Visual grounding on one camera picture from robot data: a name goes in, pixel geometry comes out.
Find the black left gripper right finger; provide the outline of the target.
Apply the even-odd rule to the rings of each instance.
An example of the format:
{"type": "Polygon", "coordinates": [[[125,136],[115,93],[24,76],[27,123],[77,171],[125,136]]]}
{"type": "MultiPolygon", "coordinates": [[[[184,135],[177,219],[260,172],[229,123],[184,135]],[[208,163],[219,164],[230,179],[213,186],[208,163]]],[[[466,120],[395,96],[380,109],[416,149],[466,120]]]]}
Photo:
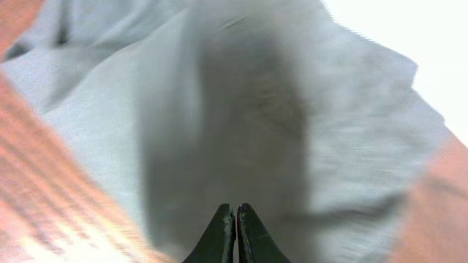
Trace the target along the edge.
{"type": "Polygon", "coordinates": [[[240,263],[290,263],[248,203],[238,208],[237,236],[240,263]]]}

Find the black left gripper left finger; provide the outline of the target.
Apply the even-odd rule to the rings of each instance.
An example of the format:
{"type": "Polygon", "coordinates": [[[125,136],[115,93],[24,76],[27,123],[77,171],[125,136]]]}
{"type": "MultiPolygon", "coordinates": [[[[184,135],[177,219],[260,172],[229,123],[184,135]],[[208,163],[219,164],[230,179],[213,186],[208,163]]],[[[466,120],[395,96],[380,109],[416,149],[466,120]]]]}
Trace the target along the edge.
{"type": "Polygon", "coordinates": [[[233,263],[235,240],[233,209],[229,204],[221,204],[183,263],[233,263]]]}

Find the grey shorts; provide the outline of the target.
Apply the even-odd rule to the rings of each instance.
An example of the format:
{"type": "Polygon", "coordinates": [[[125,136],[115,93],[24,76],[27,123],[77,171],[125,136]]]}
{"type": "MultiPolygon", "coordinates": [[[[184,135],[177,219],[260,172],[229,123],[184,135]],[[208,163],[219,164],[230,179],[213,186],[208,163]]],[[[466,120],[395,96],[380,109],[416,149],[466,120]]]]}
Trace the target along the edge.
{"type": "Polygon", "coordinates": [[[320,1],[47,1],[2,66],[176,259],[249,203],[293,262],[386,262],[448,133],[416,63],[320,1]]]}

